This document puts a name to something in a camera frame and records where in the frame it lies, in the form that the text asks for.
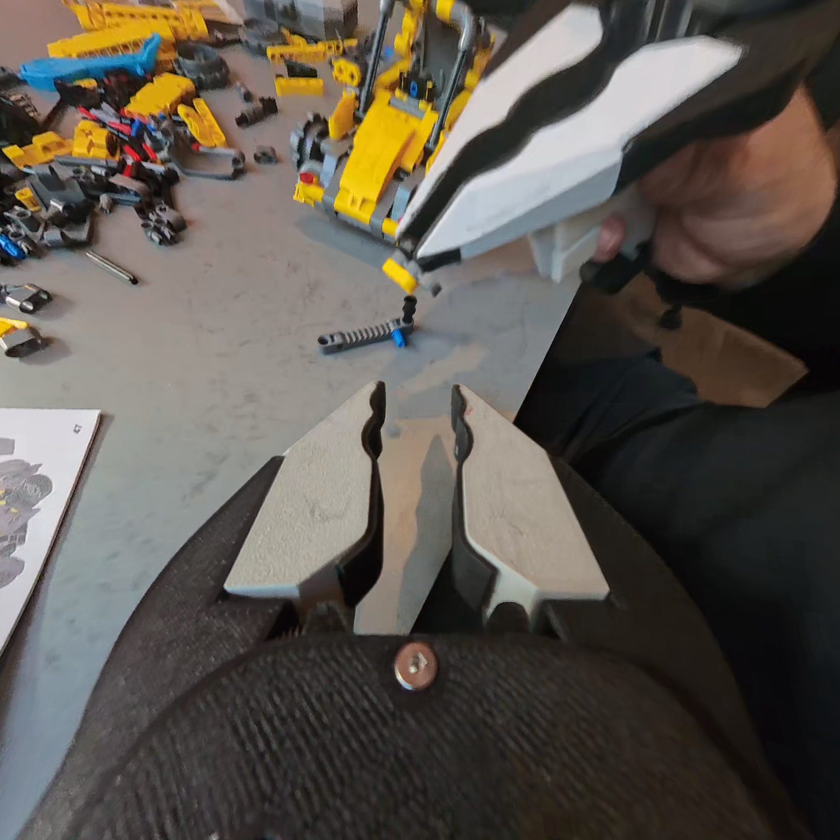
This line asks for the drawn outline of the small yellow two-hole beam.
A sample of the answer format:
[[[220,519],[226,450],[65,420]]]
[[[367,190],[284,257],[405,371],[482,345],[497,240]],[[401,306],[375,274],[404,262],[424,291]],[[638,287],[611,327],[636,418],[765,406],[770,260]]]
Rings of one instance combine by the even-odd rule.
[[[412,272],[393,257],[385,261],[381,271],[399,286],[407,296],[412,296],[419,286],[419,282]]]

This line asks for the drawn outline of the person's right forearm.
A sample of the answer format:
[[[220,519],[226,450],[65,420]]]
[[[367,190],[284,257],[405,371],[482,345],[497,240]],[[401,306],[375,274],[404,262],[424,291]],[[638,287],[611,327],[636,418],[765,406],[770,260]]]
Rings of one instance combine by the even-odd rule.
[[[838,81],[808,80],[836,156]],[[823,228],[796,257],[750,283],[711,284],[726,290],[713,311],[802,360],[812,376],[838,386],[838,186]]]

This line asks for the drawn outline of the grey battery box piece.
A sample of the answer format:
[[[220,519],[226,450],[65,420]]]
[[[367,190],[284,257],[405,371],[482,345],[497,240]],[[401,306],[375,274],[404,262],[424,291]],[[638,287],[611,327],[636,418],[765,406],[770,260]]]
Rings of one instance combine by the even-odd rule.
[[[245,16],[316,40],[346,39],[358,25],[357,1],[244,1]]]

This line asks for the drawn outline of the building instruction booklet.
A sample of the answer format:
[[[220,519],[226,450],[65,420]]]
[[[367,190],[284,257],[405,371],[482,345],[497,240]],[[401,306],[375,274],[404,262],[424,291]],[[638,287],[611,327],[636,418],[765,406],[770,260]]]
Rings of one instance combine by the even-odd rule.
[[[98,434],[98,409],[1,410],[1,651],[46,567]]]

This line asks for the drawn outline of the grey gear rack piece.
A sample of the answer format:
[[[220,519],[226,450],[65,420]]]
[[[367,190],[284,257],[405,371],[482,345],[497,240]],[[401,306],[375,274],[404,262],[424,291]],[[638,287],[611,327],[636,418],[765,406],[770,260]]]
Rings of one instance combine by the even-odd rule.
[[[359,329],[324,333],[318,336],[318,350],[323,355],[331,355],[377,343],[392,343],[403,348],[415,326],[415,322],[397,318]]]

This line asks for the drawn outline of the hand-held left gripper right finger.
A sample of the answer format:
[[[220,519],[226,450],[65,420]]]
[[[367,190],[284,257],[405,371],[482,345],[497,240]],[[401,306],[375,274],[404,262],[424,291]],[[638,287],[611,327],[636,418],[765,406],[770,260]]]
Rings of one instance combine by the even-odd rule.
[[[457,593],[483,624],[511,604],[529,629],[551,602],[604,603],[610,585],[548,453],[468,387],[451,394]]]

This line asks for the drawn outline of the person's right hand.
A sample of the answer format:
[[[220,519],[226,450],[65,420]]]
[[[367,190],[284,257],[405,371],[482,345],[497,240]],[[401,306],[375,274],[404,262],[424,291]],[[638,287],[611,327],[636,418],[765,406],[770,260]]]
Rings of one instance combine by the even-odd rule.
[[[837,159],[811,92],[750,132],[694,143],[637,184],[655,211],[649,267],[693,285],[750,283],[823,228]]]

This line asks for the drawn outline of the pile of building pieces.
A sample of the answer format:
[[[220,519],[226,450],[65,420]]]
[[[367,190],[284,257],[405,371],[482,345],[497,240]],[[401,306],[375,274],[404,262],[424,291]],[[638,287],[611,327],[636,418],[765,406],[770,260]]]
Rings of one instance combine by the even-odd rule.
[[[182,176],[235,181],[246,168],[246,154],[228,143],[205,95],[234,87],[241,129],[278,112],[274,97],[256,96],[232,80],[221,50],[241,46],[289,66],[277,78],[278,92],[317,95],[315,65],[341,55],[355,34],[316,40],[238,18],[228,2],[62,6],[81,32],[49,44],[45,58],[132,53],[153,33],[161,47],[145,77],[117,70],[58,82],[54,92],[31,88],[18,70],[2,67],[3,266],[42,248],[87,246],[95,208],[109,214],[115,206],[131,207],[151,243],[175,245],[186,221],[172,202],[172,186]]]

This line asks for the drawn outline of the yellow toy vehicle model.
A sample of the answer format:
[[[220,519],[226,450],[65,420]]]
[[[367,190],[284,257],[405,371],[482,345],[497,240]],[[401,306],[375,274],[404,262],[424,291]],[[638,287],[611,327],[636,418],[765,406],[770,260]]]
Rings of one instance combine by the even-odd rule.
[[[388,244],[471,99],[493,35],[467,2],[380,2],[374,32],[332,57],[342,96],[290,135],[293,199]]]

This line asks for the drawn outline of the yellow grey connector piece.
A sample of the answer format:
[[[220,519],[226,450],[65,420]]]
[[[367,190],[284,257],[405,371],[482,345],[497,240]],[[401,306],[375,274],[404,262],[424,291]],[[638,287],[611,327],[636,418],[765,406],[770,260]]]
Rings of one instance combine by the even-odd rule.
[[[49,341],[26,321],[1,318],[2,355],[15,360],[23,360],[30,355],[46,350]]]

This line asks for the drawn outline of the black axle rod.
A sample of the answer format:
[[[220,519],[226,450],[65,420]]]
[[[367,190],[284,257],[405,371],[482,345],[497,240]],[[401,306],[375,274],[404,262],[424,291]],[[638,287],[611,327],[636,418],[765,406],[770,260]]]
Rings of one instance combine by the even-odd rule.
[[[93,265],[108,272],[112,277],[117,278],[124,284],[128,284],[133,287],[140,284],[139,279],[133,273],[127,271],[125,268],[122,268],[110,259],[103,257],[93,250],[87,250],[85,252],[85,257],[87,257]]]

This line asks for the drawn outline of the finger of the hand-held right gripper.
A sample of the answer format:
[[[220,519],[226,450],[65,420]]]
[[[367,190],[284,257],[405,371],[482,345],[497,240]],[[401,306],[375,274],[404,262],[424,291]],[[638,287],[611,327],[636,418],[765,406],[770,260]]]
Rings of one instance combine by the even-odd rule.
[[[494,55],[397,227],[399,246],[468,246],[509,225],[528,200],[514,193],[525,148],[557,116],[551,92],[605,39],[595,3],[537,3]]]
[[[528,200],[522,212],[493,236],[468,246],[414,246],[415,257],[436,270],[607,203],[629,141],[734,68],[741,54],[740,46],[710,36],[641,46],[633,37],[605,36],[550,89],[561,95],[551,111],[558,119],[524,150],[530,167],[514,193]]]

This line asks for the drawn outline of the grey desk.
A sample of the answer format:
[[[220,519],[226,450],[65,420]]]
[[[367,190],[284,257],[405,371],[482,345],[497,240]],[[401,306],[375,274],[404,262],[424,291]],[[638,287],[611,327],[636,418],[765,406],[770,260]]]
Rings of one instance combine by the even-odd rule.
[[[127,285],[76,251],[3,271],[55,297],[51,338],[2,360],[3,407],[97,408],[91,465],[2,663],[2,838],[15,838],[68,749],[100,670],[174,553],[273,455],[363,385],[386,384],[381,577],[356,614],[362,633],[411,629],[451,544],[455,461],[450,389],[466,385],[512,418],[574,293],[539,277],[515,243],[440,274],[418,296],[417,330],[335,356],[320,334],[394,317],[403,293],[373,239],[292,199],[289,134],[322,98],[281,98],[279,114],[235,126],[232,88],[206,101],[247,154],[235,182],[176,187],[182,242],[156,247],[121,208],[98,218],[94,249],[138,277]]]

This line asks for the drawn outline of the small black connector assembly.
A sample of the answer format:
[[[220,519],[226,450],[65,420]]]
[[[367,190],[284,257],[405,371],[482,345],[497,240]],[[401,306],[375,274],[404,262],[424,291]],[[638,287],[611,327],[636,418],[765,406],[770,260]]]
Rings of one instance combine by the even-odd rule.
[[[397,258],[404,274],[410,279],[407,286],[404,286],[408,294],[414,294],[414,290],[420,287],[425,289],[432,297],[440,294],[441,286],[434,271],[423,268],[408,245],[399,246],[394,253],[394,257]]]

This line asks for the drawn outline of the blue curved panel piece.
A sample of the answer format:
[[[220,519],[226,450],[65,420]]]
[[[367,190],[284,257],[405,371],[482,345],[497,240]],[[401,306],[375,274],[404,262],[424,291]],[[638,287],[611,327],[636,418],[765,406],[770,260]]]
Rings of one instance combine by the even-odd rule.
[[[38,91],[57,91],[58,82],[72,84],[88,78],[103,78],[122,70],[135,77],[151,74],[161,47],[161,36],[153,33],[138,51],[114,56],[82,58],[38,58],[20,66],[18,77]]]

